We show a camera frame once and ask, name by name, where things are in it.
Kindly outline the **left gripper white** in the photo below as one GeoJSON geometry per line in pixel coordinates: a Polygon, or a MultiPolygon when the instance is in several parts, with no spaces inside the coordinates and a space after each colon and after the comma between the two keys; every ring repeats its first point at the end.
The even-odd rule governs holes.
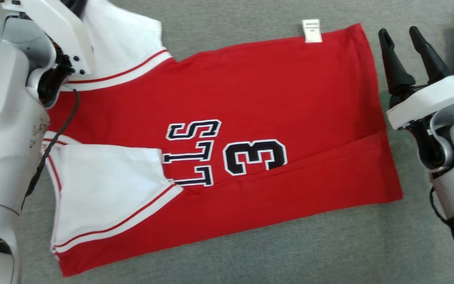
{"type": "Polygon", "coordinates": [[[91,74],[94,53],[87,29],[80,16],[60,0],[4,0],[5,10],[25,13],[64,54],[73,59],[76,73],[91,74]]]}

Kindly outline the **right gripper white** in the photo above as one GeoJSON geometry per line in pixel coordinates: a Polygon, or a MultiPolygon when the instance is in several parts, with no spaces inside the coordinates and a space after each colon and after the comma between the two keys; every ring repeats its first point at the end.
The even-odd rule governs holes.
{"type": "Polygon", "coordinates": [[[451,71],[448,66],[418,27],[411,26],[409,35],[415,51],[422,58],[428,76],[427,84],[430,84],[413,95],[414,77],[402,66],[388,31],[382,28],[378,32],[386,83],[391,94],[391,109],[386,114],[393,129],[406,127],[410,121],[422,119],[454,104],[454,75],[449,76],[451,71]]]}

